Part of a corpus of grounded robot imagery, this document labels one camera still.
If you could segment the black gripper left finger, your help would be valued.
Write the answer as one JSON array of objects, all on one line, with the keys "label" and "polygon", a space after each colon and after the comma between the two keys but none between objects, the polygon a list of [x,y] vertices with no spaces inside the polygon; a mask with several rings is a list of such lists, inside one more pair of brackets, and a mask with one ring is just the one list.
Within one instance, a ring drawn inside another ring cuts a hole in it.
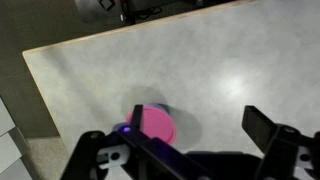
[{"label": "black gripper left finger", "polygon": [[159,138],[149,138],[140,127],[143,106],[136,105],[131,122],[105,135],[82,134],[61,180],[104,180],[112,167],[121,167],[132,180],[210,180],[210,173]]}]

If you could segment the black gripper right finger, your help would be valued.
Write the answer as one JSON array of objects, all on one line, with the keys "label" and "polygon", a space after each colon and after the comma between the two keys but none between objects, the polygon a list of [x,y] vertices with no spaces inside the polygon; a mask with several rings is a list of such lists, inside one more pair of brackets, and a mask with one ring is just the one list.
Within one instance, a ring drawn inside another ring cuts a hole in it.
[{"label": "black gripper right finger", "polygon": [[300,180],[302,168],[313,180],[320,180],[320,132],[312,137],[285,124],[274,123],[255,106],[244,108],[242,128],[264,154],[256,180]]}]

